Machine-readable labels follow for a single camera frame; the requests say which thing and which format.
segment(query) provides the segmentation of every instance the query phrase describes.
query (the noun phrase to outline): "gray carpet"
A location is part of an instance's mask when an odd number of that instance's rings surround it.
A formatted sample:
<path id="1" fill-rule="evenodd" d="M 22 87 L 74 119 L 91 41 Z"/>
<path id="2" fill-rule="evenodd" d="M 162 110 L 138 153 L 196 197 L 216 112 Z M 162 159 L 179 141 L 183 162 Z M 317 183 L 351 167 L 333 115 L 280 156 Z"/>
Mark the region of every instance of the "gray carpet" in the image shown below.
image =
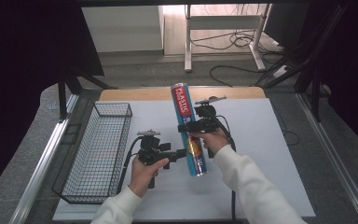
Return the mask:
<path id="1" fill-rule="evenodd" d="M 241 56 L 241 58 L 245 60 L 196 58 L 193 62 L 193 72 L 189 74 L 184 72 L 184 64 L 180 60 L 168 59 L 171 61 L 153 62 L 149 58 L 147 63 L 127 61 L 121 64 L 106 64 L 104 62 L 110 61 L 102 59 L 105 77 L 98 78 L 120 88 L 171 86 L 178 82 L 186 82 L 191 86 L 221 86 L 221 83 L 209 77 L 209 70 L 221 64 L 255 70 L 255 65 L 248 56 Z M 226 68 L 216 70 L 215 75 L 235 86 L 249 86 L 260 77 L 257 74 Z M 95 89 L 96 86 L 86 80 L 80 80 L 87 88 L 82 94 L 82 99 L 98 98 L 101 90 Z M 295 133 L 287 133 L 285 139 L 290 145 L 290 152 L 316 213 L 316 218 L 306 218 L 306 221 L 309 223 L 358 223 L 356 210 L 342 188 L 293 92 L 295 81 L 296 78 L 293 77 L 265 91 L 275 107 L 282 129 Z M 52 86 L 42 93 L 34 123 L 0 177 L 0 223 L 9 222 L 58 117 L 58 91 L 56 86 Z M 321 100 L 321 119 L 338 154 L 358 184 L 358 137 L 335 114 L 326 99 Z M 69 148 L 61 147 L 61 149 L 54 158 L 53 165 L 49 169 L 42 189 L 39 190 L 26 223 L 52 223 L 51 218 L 59 200 L 59 197 L 51 191 L 60 168 L 54 164 L 61 164 Z"/>

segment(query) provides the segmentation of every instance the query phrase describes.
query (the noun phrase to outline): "wire basket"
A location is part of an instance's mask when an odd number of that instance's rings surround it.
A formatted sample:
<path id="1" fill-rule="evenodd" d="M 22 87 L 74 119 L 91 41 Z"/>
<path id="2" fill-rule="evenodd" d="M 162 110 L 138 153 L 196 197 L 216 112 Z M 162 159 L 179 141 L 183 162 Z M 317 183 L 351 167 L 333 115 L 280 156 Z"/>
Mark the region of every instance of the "wire basket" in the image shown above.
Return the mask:
<path id="1" fill-rule="evenodd" d="M 95 102 L 69 172 L 53 189 L 62 199 L 102 203 L 117 194 L 131 117 L 130 104 Z"/>

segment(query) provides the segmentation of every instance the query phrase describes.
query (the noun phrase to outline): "white sweater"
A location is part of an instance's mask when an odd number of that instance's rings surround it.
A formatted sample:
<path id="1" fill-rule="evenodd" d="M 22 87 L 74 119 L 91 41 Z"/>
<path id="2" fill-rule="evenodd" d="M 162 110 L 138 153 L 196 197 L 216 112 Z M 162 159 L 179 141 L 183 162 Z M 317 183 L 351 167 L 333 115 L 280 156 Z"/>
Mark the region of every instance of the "white sweater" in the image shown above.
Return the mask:
<path id="1" fill-rule="evenodd" d="M 222 171 L 226 185 L 236 191 L 251 224 L 305 223 L 250 157 L 238 155 L 227 145 L 216 153 L 213 162 Z M 103 202 L 91 223 L 132 223 L 132 214 L 141 201 L 126 187 L 117 196 Z"/>

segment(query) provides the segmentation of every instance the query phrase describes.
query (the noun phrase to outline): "cylindrical tube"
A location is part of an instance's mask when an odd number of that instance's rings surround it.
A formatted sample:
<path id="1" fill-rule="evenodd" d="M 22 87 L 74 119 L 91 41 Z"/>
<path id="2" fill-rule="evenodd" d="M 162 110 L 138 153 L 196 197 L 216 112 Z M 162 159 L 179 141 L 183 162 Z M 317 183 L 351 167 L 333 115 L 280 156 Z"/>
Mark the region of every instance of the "cylindrical tube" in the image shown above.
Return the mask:
<path id="1" fill-rule="evenodd" d="M 173 85 L 171 94 L 179 125 L 196 121 L 187 84 L 177 83 Z M 206 174 L 206 163 L 199 138 L 190 136 L 188 133 L 181 133 L 181 135 L 183 145 L 187 148 L 186 157 L 190 174 L 195 176 Z"/>

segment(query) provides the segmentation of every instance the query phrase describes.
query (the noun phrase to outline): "person's left hand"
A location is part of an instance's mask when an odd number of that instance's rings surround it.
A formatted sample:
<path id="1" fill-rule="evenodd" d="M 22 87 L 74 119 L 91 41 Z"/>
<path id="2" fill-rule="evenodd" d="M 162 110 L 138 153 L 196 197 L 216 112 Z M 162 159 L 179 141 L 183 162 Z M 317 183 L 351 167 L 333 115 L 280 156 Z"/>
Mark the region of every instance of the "person's left hand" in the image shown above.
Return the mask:
<path id="1" fill-rule="evenodd" d="M 153 165 L 146 166 L 138 160 L 138 155 L 132 161 L 130 190 L 139 197 L 143 197 L 147 192 L 147 186 L 152 177 L 158 175 L 158 169 L 166 165 L 170 160 L 168 158 L 157 161 Z"/>

